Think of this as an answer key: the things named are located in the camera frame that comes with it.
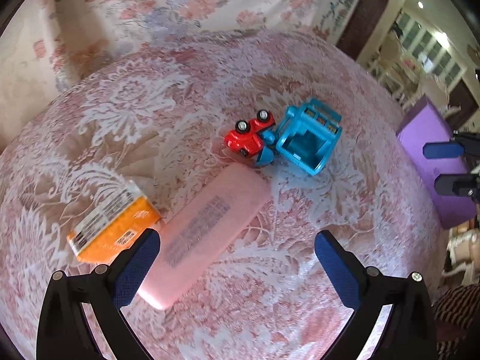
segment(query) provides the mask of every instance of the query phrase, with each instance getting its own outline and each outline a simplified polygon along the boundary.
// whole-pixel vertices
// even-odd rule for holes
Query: orange box
[[[110,264],[161,218],[133,181],[101,202],[68,236],[78,261]]]

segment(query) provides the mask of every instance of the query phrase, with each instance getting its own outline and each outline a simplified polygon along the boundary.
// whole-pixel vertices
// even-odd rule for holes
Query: purple block
[[[470,198],[437,195],[435,179],[441,173],[469,173],[463,159],[445,158],[427,160],[423,145],[428,142],[445,142],[452,137],[452,128],[440,116],[427,96],[423,96],[405,116],[397,138],[410,155],[420,177],[430,191],[440,222],[444,229],[460,225],[477,214]]]

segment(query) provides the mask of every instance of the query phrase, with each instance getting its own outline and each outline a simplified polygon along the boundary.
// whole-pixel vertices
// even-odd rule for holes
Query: metal bolt
[[[374,266],[369,266],[367,267],[367,275],[375,278],[375,276],[380,275],[380,271],[378,270],[378,268],[375,268]]]
[[[421,274],[419,274],[418,272],[413,272],[412,273],[412,279],[415,280],[415,281],[422,281],[423,280],[423,277],[421,276]]]
[[[62,271],[56,271],[56,272],[52,275],[52,279],[55,280],[55,281],[60,280],[62,277],[63,277]]]
[[[102,275],[107,271],[108,268],[109,266],[105,264],[98,265],[97,267],[95,267],[95,273],[98,275]]]

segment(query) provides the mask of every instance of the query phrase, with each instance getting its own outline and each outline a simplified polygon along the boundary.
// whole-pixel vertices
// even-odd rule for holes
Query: striped fabric
[[[451,323],[467,330],[480,307],[480,286],[451,288],[433,305],[435,321]],[[464,337],[454,341],[437,342],[439,360],[450,358],[457,349],[458,343]]]

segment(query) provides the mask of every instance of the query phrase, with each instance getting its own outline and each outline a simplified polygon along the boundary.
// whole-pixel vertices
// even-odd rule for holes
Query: toy wheel
[[[250,123],[245,120],[239,120],[235,123],[235,131],[239,134],[246,134],[250,131]]]
[[[270,112],[265,109],[261,109],[257,112],[257,119],[263,123],[267,122],[270,120]]]

